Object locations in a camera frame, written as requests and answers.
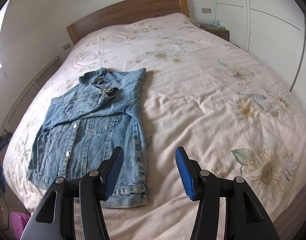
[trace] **jacket chest pocket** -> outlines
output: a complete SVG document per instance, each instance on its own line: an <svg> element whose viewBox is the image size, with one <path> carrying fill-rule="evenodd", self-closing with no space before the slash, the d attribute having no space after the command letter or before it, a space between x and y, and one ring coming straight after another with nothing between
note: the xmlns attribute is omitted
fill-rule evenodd
<svg viewBox="0 0 306 240"><path fill-rule="evenodd" d="M108 116L98 116L88 118L86 130L94 134L108 132L117 126L122 118L122 114L111 114Z"/></svg>

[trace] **electrical cord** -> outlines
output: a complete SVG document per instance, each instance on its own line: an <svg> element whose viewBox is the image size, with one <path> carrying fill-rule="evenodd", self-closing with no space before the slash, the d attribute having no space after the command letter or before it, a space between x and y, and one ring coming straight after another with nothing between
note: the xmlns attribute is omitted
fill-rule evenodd
<svg viewBox="0 0 306 240"><path fill-rule="evenodd" d="M6 206L7 206L7 209L8 209L8 227L6 229L3 229L3 231L5 232L5 231L8 231L9 228L10 228L10 210L9 210L9 206L8 206L7 202L5 201L4 196L2 196L2 198L3 198L3 200L4 200L4 202L5 202Z"/></svg>

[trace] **blue gripper pad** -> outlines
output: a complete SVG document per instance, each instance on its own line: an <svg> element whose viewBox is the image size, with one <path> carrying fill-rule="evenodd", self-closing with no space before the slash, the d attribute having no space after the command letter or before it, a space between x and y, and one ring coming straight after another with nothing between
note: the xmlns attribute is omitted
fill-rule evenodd
<svg viewBox="0 0 306 240"><path fill-rule="evenodd" d="M185 190L186 195L188 195L190 197L190 200L193 200L195 197L195 192L194 192L194 188L193 188L193 178L189 172L189 168L187 167L186 161L190 160L187 158L187 160L185 161L182 152L184 151L183 147L178 147L175 151L175 161L176 161L176 165L177 168L179 170L181 179L182 179L182 183L183 183L183 187Z"/></svg>
<svg viewBox="0 0 306 240"><path fill-rule="evenodd" d="M109 174L106 177L106 182L105 182L106 187L104 191L104 197L106 199L108 199L113 194L118 176L120 175L123 161L124 161L124 151L122 148L120 148L117 157L115 158L114 163L111 167L111 170L109 171Z"/></svg>

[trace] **denim jacket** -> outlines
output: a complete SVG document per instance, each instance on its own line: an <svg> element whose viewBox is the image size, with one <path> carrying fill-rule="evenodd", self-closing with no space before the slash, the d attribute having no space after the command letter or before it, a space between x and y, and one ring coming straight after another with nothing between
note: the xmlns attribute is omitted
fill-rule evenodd
<svg viewBox="0 0 306 240"><path fill-rule="evenodd" d="M97 169L116 146L124 163L113 195L103 206L147 203L146 144L140 88L146 69L109 72L100 68L53 98L34 141L27 179L47 189L59 176L80 178Z"/></svg>

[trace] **metal pivot bolt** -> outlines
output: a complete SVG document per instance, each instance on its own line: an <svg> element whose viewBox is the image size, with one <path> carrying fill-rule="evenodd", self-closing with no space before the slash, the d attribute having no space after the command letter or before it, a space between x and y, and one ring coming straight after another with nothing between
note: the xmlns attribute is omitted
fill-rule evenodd
<svg viewBox="0 0 306 240"><path fill-rule="evenodd" d="M93 171L90 171L90 176L91 177L95 177L99 174L99 172L97 170L93 170Z"/></svg>
<svg viewBox="0 0 306 240"><path fill-rule="evenodd" d="M236 177L236 181L238 182L238 183L243 183L244 182L244 178L243 177Z"/></svg>
<svg viewBox="0 0 306 240"><path fill-rule="evenodd" d="M208 176L210 173L209 173L209 171L207 171L207 170L201 170L201 171L200 171L200 174L201 174L202 176Z"/></svg>
<svg viewBox="0 0 306 240"><path fill-rule="evenodd" d="M64 179L62 177L58 177L56 180L55 180L55 183L57 184L60 184L64 181Z"/></svg>

